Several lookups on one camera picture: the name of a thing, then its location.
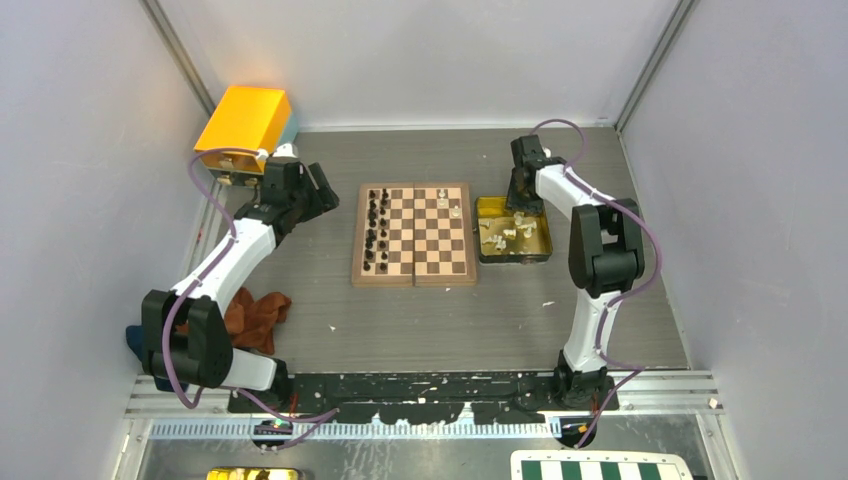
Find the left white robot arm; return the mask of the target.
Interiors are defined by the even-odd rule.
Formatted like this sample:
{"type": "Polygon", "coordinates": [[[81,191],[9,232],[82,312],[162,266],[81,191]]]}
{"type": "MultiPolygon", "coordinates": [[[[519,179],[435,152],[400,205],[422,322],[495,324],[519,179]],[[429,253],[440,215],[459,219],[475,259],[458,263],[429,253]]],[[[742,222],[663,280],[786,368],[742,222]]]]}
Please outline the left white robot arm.
{"type": "Polygon", "coordinates": [[[258,154],[266,163],[257,201],[231,214],[212,198],[227,235],[187,277],[143,299],[141,363],[180,398],[188,385],[246,389],[257,405],[277,413],[292,397],[284,363],[234,347],[224,316],[261,261],[297,225],[337,208],[339,197],[319,163],[304,164],[285,147],[258,154]]]}

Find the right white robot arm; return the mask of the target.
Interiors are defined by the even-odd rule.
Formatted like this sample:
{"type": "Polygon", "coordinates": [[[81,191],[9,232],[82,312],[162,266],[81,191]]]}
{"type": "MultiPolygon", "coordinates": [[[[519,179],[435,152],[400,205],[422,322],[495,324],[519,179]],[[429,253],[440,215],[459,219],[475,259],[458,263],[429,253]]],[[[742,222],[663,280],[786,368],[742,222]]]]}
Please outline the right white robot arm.
{"type": "Polygon", "coordinates": [[[537,135],[510,144],[513,168],[507,208],[540,214],[555,207],[570,225],[568,271],[578,290],[574,320],[554,370],[552,399],[577,411],[611,388],[606,348],[621,298],[645,270],[638,205],[617,201],[549,155],[537,135]]]}

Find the wooden chess board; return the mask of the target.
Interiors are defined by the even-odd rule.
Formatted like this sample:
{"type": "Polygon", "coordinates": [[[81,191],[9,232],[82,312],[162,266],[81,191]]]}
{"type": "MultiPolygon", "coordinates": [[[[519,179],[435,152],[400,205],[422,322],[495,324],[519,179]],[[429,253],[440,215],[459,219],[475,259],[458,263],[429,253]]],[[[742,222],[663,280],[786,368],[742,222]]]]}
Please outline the wooden chess board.
{"type": "Polygon", "coordinates": [[[366,183],[359,189],[351,283],[445,287],[477,283],[472,199],[466,182],[366,183]],[[445,189],[447,208],[438,207],[445,189]],[[452,218],[459,206],[461,218],[452,218]]]}

